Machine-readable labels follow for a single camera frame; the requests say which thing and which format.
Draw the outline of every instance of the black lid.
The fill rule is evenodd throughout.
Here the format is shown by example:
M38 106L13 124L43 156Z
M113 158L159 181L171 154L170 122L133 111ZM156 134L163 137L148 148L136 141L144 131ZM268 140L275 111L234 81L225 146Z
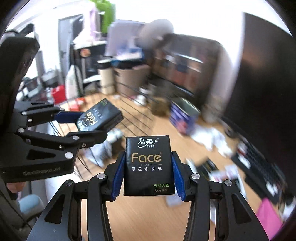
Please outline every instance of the black lid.
M111 67L111 59L102 59L97 61L96 66L98 69L108 69Z

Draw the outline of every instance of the purple tin box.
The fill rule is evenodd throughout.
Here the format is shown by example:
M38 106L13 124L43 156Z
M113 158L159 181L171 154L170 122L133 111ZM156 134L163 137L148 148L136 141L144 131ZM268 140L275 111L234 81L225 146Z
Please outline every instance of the purple tin box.
M170 122L181 134L190 134L199 115L200 110L184 98L172 100Z

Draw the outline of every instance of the gray door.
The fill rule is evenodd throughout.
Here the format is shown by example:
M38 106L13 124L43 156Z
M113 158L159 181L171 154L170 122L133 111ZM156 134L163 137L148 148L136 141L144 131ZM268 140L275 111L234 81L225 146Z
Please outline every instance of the gray door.
M73 41L73 22L76 19L82 19L83 15L75 15L63 19L59 19L58 38L59 38L59 60L61 63L61 72L63 79L66 79L67 73L70 69L70 44Z

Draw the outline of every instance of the human hand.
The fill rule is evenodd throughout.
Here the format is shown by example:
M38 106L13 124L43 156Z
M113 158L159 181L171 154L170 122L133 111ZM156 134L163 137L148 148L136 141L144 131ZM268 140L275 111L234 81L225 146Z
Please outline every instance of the human hand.
M12 193L18 193L21 190L23 190L24 186L26 185L25 182L20 182L20 183L6 183L6 186L9 191Z

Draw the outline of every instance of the brown container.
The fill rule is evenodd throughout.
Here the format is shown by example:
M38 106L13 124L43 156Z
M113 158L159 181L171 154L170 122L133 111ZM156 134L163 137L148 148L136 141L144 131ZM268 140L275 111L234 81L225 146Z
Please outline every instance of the brown container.
M135 66L132 69L115 68L114 70L118 93L125 97L131 97L139 94L137 91L139 91L139 88L145 83L147 76L150 74L151 67L142 64Z

